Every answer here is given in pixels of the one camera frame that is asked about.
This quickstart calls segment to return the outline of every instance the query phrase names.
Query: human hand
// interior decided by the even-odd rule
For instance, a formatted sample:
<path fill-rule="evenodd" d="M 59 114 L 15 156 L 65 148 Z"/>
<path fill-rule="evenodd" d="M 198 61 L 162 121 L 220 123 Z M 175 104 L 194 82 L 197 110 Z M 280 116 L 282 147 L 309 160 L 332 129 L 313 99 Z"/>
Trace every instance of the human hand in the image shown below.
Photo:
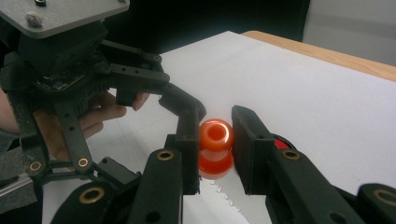
<path fill-rule="evenodd" d="M 148 93 L 139 92 L 133 101 L 132 108 L 135 111 L 139 110 L 148 98 Z M 0 127 L 6 131 L 18 133 L 19 129 L 17 122 L 7 101 L 7 97 L 2 91 L 0 92 L 0 100 L 2 100 L 0 101 L 0 109 L 2 109 Z M 90 111 L 87 114 L 78 119 L 85 138 L 99 133 L 104 127 L 103 121 L 123 117 L 126 113 L 126 108 L 121 105 L 116 105 L 115 96 L 109 92 L 103 92 L 93 97 L 89 102 L 89 109 Z M 40 109 L 35 112 L 35 119 L 46 142 L 49 154 L 57 160 L 70 159 L 63 138 L 62 127 L 57 117 L 46 109 Z M 5 121 L 7 127 L 3 125 L 1 121 Z"/>

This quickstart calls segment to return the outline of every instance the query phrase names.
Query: metal plate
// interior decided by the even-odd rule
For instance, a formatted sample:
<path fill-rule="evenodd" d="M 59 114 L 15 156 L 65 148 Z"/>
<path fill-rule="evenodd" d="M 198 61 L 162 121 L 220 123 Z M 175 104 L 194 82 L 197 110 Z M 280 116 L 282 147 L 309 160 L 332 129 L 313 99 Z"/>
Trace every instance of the metal plate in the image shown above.
<path fill-rule="evenodd" d="M 129 5 L 129 0 L 47 0 L 40 7 L 35 0 L 0 0 L 0 17 L 38 39 L 121 13 Z M 32 12 L 41 19 L 41 27 L 29 26 L 26 14 Z"/>

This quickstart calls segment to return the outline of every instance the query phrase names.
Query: wooden table edge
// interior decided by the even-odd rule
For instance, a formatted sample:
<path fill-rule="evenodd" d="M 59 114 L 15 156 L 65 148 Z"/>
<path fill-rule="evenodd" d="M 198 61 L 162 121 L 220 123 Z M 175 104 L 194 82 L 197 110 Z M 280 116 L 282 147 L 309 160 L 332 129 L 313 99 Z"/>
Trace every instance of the wooden table edge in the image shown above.
<path fill-rule="evenodd" d="M 301 53 L 328 63 L 334 63 L 356 71 L 382 77 L 396 82 L 396 67 L 384 63 L 377 63 L 367 59 L 347 55 L 337 51 L 319 48 L 313 45 L 297 42 L 276 35 L 269 35 L 259 31 L 248 31 L 242 35 L 272 44 L 282 49 Z"/>

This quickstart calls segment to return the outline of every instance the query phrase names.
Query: orange cylinder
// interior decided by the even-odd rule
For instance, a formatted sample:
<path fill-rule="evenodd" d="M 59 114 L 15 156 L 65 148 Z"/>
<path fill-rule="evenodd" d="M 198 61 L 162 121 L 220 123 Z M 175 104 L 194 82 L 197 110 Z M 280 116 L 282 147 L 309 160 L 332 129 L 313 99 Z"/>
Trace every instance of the orange cylinder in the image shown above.
<path fill-rule="evenodd" d="M 209 119 L 200 126 L 199 172 L 207 179 L 225 176 L 233 167 L 233 128 L 222 119 Z"/>

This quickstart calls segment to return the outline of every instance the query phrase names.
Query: dark background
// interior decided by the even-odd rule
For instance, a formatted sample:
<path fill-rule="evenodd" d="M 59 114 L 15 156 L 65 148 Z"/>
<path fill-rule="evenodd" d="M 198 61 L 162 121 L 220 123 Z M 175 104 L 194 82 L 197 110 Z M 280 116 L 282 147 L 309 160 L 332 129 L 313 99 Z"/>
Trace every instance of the dark background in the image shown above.
<path fill-rule="evenodd" d="M 309 0 L 131 0 L 107 18 L 107 39 L 164 53 L 226 31 L 257 30 L 302 41 Z"/>

